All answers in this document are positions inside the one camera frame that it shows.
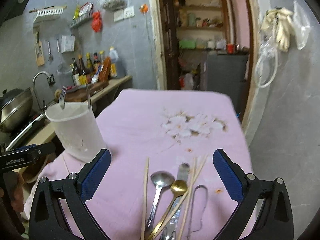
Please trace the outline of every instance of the light switch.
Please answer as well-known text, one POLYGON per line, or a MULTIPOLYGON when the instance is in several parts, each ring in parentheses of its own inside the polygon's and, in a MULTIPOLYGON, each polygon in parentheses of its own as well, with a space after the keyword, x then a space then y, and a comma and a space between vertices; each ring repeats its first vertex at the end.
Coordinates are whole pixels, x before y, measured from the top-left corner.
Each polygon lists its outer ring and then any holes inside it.
POLYGON ((123 9, 124 19, 134 17, 134 8, 133 6, 123 9))
POLYGON ((113 19, 114 19, 115 22, 123 20, 124 19, 123 9, 114 12, 113 13, 113 19))

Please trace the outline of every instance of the fork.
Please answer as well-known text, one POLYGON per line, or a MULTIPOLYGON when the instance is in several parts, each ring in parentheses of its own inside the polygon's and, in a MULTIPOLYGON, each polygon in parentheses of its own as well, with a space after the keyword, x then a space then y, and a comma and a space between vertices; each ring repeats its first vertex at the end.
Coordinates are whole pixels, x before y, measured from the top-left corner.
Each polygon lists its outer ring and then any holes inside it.
POLYGON ((66 93, 67 93, 67 87, 63 86, 62 92, 59 97, 59 105, 60 105, 61 109, 64 109, 64 99, 66 97, 66 93))

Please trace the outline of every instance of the red plastic bag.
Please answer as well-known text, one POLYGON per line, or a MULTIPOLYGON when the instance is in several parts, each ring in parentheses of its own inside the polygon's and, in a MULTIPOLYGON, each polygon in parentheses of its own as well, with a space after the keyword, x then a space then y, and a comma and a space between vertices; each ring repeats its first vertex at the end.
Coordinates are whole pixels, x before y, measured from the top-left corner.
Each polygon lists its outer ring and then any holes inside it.
POLYGON ((93 21, 91 23, 91 27, 95 32, 99 32, 102 27, 102 19, 99 11, 96 11, 92 14, 93 21))

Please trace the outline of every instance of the red cup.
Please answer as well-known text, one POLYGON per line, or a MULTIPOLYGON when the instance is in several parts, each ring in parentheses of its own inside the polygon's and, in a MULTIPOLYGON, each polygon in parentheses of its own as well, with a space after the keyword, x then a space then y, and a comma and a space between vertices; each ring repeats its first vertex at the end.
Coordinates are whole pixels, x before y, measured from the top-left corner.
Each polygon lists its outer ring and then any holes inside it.
POLYGON ((227 44, 227 53, 234 54, 236 46, 234 44, 227 44))

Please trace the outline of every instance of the storage box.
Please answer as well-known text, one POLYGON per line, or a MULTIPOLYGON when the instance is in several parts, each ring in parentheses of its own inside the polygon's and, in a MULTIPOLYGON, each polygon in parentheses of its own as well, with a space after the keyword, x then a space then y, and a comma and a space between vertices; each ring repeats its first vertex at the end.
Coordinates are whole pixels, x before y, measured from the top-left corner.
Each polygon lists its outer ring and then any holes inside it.
POLYGON ((179 49, 195 49, 196 41, 194 40, 183 40, 179 41, 179 49))

